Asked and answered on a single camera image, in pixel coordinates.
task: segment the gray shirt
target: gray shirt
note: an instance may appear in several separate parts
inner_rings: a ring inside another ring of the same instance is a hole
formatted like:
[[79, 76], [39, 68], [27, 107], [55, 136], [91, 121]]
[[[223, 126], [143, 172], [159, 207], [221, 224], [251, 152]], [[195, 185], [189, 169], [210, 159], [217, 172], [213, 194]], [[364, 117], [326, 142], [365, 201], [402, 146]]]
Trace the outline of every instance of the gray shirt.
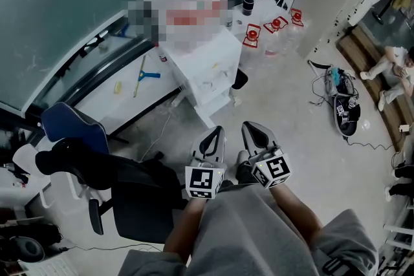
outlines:
[[174, 253], [131, 250], [119, 276], [317, 276], [327, 274], [324, 266], [340, 266], [334, 259], [376, 275], [376, 249], [352, 210], [325, 226], [309, 249], [268, 190], [233, 186], [206, 204], [188, 267]]

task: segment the black bottle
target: black bottle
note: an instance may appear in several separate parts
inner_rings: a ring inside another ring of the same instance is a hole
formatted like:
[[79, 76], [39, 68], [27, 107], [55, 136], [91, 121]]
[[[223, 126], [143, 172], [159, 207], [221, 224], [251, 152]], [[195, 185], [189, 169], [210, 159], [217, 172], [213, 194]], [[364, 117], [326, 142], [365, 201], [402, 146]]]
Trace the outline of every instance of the black bottle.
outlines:
[[252, 10], [254, 6], [254, 0], [243, 0], [243, 10], [242, 13], [245, 16], [252, 15]]

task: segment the shoe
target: shoe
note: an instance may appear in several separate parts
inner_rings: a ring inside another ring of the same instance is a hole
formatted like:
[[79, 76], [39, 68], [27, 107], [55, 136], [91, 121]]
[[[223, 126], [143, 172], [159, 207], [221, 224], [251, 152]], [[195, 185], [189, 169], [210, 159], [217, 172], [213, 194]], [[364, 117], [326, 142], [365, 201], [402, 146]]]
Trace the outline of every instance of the shoe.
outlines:
[[386, 104], [386, 96], [384, 94], [385, 91], [380, 92], [380, 101], [378, 102], [378, 110], [382, 112], [384, 110], [384, 106]]
[[391, 176], [395, 179], [395, 180], [399, 180], [400, 178], [395, 176], [395, 169], [391, 172]]
[[248, 152], [247, 151], [240, 151], [239, 154], [237, 155], [236, 165], [241, 165], [245, 161], [248, 161]]
[[368, 72], [360, 72], [360, 77], [363, 81], [373, 79]]
[[389, 186], [386, 187], [384, 193], [386, 194], [386, 202], [390, 202], [391, 201], [391, 195], [389, 194], [389, 190], [391, 188]]

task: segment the black office chair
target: black office chair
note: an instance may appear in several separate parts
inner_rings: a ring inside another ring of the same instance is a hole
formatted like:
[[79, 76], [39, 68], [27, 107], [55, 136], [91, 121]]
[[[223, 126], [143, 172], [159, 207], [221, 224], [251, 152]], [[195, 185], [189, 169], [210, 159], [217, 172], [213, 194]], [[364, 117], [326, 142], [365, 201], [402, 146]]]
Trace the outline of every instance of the black office chair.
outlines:
[[111, 189], [112, 199], [99, 206], [89, 201], [93, 230], [103, 235], [101, 216], [113, 208], [120, 236], [142, 242], [165, 243], [173, 229], [173, 210], [184, 209], [181, 185], [174, 170], [158, 159], [138, 163], [98, 153], [78, 138], [66, 138], [51, 151], [39, 152], [36, 165], [45, 175], [65, 171], [97, 190]]

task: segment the tiled floor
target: tiled floor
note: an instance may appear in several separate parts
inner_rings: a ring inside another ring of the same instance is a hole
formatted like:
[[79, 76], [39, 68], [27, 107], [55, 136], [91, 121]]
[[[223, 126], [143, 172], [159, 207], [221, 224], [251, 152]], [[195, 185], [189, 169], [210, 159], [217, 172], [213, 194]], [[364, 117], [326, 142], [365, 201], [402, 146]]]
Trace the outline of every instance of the tiled floor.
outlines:
[[[318, 49], [309, 59], [349, 68], [334, 45], [319, 45]], [[228, 104], [212, 116], [226, 132], [226, 162], [232, 165], [237, 152], [243, 148], [243, 121], [267, 126], [290, 156], [293, 176], [287, 184], [321, 221], [326, 224], [344, 209], [353, 208], [376, 247], [381, 247], [387, 236], [382, 226], [393, 218], [402, 203], [401, 199], [394, 199], [392, 203], [384, 200], [384, 186], [393, 181], [390, 176], [393, 148], [374, 151], [370, 147], [348, 146], [333, 125], [331, 108], [327, 104], [315, 107], [309, 103], [318, 99], [311, 89], [316, 76], [306, 60], [298, 55], [257, 59], [246, 73], [249, 81], [237, 92], [241, 104], [236, 107]], [[318, 93], [323, 92], [320, 81], [315, 83]], [[362, 116], [356, 134], [349, 141], [389, 146], [389, 136], [372, 99], [360, 81], [356, 81], [355, 86], [360, 93], [358, 102]], [[174, 168], [183, 182], [182, 172], [188, 162], [191, 143], [204, 130], [187, 102], [176, 109], [168, 102], [161, 105], [121, 134], [131, 141], [130, 145], [113, 143], [111, 149], [116, 154], [139, 160], [151, 142], [159, 137], [169, 114], [171, 117], [162, 138], [147, 156], [162, 151], [166, 155], [166, 165]], [[66, 239], [81, 247], [113, 248], [132, 243], [118, 236], [112, 211], [103, 216], [105, 235], [99, 236], [92, 231], [87, 209], [75, 215], [63, 215], [55, 207], [44, 211], [37, 201], [32, 209], [48, 215]], [[116, 275], [127, 251], [74, 249], [66, 254], [81, 275]]]

